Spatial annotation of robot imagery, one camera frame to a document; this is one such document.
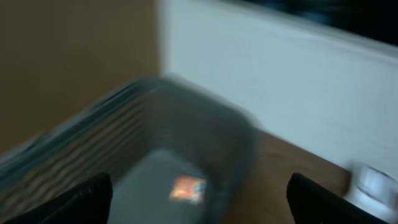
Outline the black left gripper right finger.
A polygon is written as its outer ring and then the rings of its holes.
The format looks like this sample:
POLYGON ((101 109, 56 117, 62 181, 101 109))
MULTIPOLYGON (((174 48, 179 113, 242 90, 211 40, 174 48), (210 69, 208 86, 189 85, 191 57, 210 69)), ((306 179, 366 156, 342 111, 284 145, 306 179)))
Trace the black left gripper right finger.
POLYGON ((286 196, 295 224, 387 224, 300 173, 292 174, 286 196))

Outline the orange snack packet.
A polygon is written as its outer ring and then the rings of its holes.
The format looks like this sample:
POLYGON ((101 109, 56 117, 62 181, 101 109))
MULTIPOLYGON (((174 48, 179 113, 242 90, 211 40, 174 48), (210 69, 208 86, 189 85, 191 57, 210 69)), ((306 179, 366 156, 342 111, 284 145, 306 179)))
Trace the orange snack packet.
POLYGON ((205 198, 206 184, 205 179, 187 175, 179 176, 174 181, 169 199, 193 204, 201 203, 205 198))

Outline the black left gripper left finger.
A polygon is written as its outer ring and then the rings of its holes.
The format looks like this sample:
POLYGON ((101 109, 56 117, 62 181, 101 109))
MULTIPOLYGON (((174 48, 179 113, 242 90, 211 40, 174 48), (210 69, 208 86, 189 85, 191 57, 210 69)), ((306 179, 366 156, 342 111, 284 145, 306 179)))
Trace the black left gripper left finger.
POLYGON ((100 173, 5 224, 107 224, 113 185, 100 173))

